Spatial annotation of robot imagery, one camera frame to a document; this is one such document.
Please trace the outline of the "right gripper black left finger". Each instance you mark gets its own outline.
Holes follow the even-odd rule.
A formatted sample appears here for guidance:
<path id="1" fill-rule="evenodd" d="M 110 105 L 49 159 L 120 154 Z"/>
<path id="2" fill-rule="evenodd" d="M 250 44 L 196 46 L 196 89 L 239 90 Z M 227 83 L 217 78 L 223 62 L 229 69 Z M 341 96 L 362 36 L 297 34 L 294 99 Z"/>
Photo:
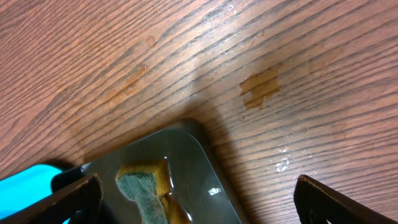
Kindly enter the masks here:
<path id="1" fill-rule="evenodd" d="M 3 224 L 96 223 L 103 188 L 98 174 L 69 184 L 39 202 L 1 220 Z"/>

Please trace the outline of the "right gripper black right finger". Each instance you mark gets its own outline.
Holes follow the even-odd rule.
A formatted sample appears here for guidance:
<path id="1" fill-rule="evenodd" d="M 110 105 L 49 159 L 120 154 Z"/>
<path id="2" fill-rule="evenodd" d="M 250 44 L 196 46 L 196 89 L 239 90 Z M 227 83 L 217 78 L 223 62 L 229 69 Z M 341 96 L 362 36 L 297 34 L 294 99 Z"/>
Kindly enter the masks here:
<path id="1" fill-rule="evenodd" d="M 397 224 L 308 175 L 300 175 L 297 179 L 294 204 L 304 224 Z"/>

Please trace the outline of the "green yellow sponge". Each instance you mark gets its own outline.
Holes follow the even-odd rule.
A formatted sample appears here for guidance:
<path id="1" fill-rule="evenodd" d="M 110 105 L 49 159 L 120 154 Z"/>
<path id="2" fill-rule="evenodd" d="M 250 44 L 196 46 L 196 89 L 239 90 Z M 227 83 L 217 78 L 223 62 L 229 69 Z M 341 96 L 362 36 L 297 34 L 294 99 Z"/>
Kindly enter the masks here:
<path id="1" fill-rule="evenodd" d="M 123 165 L 116 174 L 122 195 L 134 202 L 144 224 L 189 224 L 190 217 L 172 197 L 174 187 L 166 159 Z"/>

